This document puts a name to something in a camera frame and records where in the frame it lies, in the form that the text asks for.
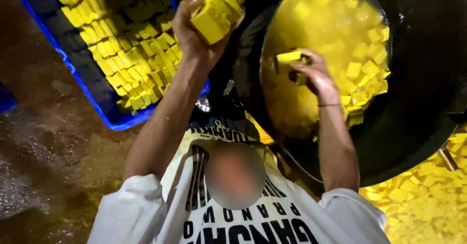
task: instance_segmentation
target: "metal handle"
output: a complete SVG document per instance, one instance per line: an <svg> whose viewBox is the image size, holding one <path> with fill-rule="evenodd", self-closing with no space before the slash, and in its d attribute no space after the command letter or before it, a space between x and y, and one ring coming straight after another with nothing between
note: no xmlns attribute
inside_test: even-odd
<svg viewBox="0 0 467 244"><path fill-rule="evenodd" d="M459 169L456 161L452 158L451 153L447 150L446 146L442 146L438 149L438 153L440 154L441 158L446 163L447 169L449 171L456 171Z"/></svg>

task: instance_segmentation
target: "floor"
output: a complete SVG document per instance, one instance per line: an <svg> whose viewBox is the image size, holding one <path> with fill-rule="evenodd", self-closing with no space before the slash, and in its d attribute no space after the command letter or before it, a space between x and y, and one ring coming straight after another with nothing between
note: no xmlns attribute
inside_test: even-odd
<svg viewBox="0 0 467 244"><path fill-rule="evenodd" d="M84 243L141 125L105 127L19 0L0 0L0 243Z"/></svg>

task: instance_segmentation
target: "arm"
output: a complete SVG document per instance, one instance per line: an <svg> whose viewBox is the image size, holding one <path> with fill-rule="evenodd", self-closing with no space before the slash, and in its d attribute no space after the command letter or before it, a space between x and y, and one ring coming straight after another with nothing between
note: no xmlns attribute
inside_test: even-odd
<svg viewBox="0 0 467 244"><path fill-rule="evenodd" d="M348 188L358 192L360 184L358 159L344 122L339 91L329 75L323 57L302 50L311 63L295 63L293 67L309 79L310 89L319 101L319 165L324 188Z"/></svg>
<svg viewBox="0 0 467 244"><path fill-rule="evenodd" d="M162 178L182 141L203 84L225 50L230 34L206 46L191 28L190 15L200 5L201 1L184 0L178 7L172 26L183 58L169 90L131 147L126 158L124 180L148 174ZM231 32L239 22L232 26Z"/></svg>

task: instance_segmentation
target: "large black pot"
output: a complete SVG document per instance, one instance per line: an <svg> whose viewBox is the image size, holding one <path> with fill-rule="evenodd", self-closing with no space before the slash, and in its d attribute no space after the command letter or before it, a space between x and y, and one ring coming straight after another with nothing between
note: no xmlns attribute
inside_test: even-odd
<svg viewBox="0 0 467 244"><path fill-rule="evenodd" d="M313 178L317 144L283 138L271 124L260 85L260 57L281 0L247 0L233 77L251 115ZM433 155L454 131L450 113L466 109L467 0L378 0L393 33L389 91L377 96L351 136L361 186L385 181Z"/></svg>

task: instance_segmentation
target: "left hand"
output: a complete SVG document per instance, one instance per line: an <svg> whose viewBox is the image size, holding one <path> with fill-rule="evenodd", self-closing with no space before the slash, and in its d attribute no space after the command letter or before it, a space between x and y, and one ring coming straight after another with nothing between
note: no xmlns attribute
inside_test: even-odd
<svg viewBox="0 0 467 244"><path fill-rule="evenodd" d="M191 14L202 6L202 0L183 0L172 20L172 27L183 51L182 62L194 62L205 73L209 73L224 53L231 33L240 25L244 14L231 25L230 32L219 42L207 45L191 24Z"/></svg>

